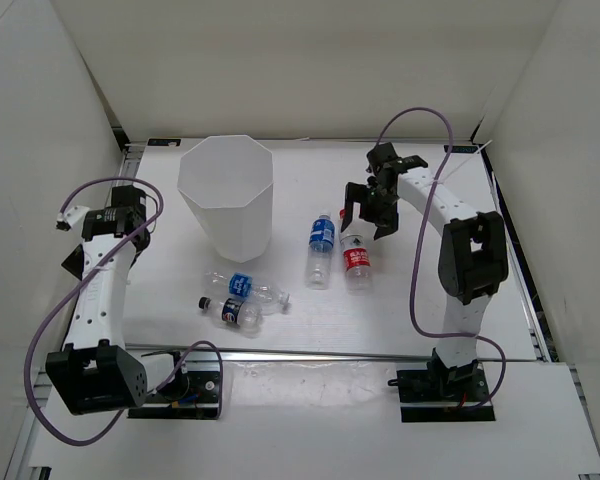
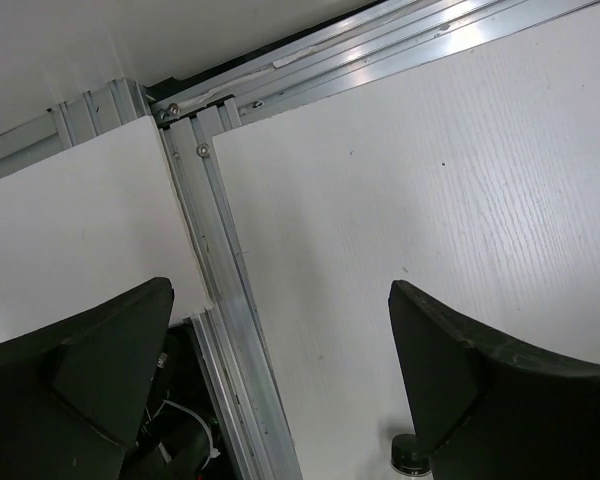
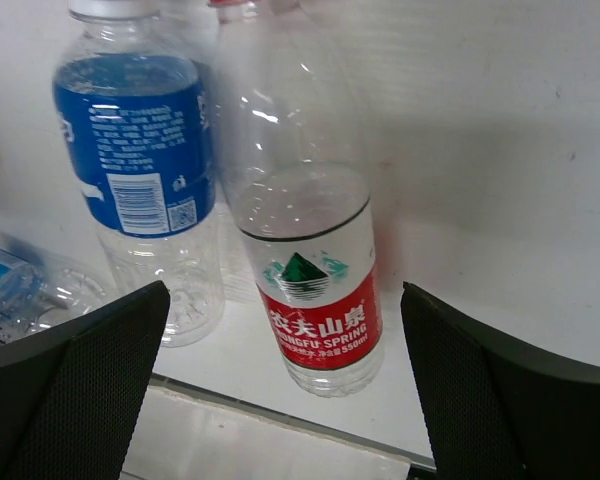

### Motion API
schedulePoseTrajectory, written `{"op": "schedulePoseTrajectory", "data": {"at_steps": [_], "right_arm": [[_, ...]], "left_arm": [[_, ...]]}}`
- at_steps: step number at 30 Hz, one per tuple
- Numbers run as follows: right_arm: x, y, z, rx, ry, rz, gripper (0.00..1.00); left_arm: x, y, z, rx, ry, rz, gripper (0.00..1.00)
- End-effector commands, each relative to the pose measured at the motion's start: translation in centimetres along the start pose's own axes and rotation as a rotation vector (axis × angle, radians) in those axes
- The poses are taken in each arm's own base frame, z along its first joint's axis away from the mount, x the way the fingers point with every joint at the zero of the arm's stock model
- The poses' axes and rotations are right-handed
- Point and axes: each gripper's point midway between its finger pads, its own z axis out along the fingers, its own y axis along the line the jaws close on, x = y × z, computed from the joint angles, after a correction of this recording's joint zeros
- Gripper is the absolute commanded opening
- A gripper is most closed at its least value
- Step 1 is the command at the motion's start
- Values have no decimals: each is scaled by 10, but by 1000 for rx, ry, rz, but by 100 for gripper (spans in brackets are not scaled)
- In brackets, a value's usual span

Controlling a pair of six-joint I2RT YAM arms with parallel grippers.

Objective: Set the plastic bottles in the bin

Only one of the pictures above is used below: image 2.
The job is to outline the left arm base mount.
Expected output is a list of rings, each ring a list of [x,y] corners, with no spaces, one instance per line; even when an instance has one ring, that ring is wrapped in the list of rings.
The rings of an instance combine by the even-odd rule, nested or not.
[[[121,479],[239,479],[193,327],[165,337]]]

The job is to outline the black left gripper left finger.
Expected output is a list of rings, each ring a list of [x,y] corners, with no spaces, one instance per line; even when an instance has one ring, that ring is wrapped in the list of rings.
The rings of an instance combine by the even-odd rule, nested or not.
[[[173,304],[156,277],[0,343],[0,479],[118,478]]]

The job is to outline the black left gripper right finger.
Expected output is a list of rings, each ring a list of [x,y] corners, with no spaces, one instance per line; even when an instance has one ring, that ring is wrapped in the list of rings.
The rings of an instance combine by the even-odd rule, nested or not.
[[[388,300],[414,434],[436,479],[600,479],[600,365],[396,280]]]

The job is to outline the black cap pepsi bottle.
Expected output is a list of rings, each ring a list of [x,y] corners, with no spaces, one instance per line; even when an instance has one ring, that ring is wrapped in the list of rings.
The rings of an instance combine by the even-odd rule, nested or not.
[[[431,473],[428,455],[414,434],[393,437],[390,464],[397,473],[409,478],[423,478]]]

